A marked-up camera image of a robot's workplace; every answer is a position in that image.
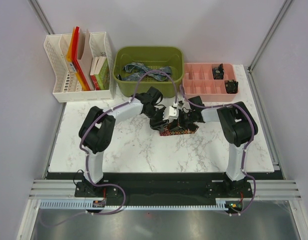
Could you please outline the red patterned tie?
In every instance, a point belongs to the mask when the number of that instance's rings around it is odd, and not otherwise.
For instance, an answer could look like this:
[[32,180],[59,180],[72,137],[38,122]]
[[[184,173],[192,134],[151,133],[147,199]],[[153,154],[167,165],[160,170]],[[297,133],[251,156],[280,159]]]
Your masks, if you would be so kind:
[[164,127],[163,131],[159,133],[161,137],[178,136],[194,134],[199,129],[199,126],[191,123],[188,128],[182,128],[179,125],[168,124]]

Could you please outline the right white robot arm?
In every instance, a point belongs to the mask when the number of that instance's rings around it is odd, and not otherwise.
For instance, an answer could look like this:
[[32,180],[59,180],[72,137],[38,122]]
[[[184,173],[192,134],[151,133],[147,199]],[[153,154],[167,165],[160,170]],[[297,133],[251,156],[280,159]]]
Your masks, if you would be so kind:
[[205,106],[201,97],[188,100],[190,109],[179,110],[179,126],[195,131],[196,123],[219,122],[225,139],[229,143],[229,160],[226,175],[230,179],[223,184],[229,197],[241,191],[238,181],[247,177],[245,170],[247,148],[258,133],[258,126],[244,102]]

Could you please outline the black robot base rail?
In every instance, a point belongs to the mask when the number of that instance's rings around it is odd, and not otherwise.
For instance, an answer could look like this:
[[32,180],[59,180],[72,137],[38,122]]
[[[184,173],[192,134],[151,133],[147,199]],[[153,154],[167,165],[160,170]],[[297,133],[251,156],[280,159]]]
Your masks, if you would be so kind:
[[104,173],[93,186],[77,182],[75,196],[104,197],[110,205],[193,206],[212,205],[217,198],[246,199],[252,187],[246,178],[231,182],[223,173]]

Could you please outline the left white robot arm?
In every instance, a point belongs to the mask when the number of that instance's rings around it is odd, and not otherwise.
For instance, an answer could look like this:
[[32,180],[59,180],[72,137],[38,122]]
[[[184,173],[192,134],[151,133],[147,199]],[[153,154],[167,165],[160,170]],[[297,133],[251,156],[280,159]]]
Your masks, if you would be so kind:
[[168,121],[163,119],[165,106],[158,108],[163,94],[156,88],[150,87],[147,92],[137,93],[129,100],[108,109],[92,107],[80,130],[80,149],[86,156],[84,177],[89,181],[86,191],[93,197],[103,192],[103,155],[111,143],[116,124],[137,115],[145,115],[150,120],[150,128],[163,132]]

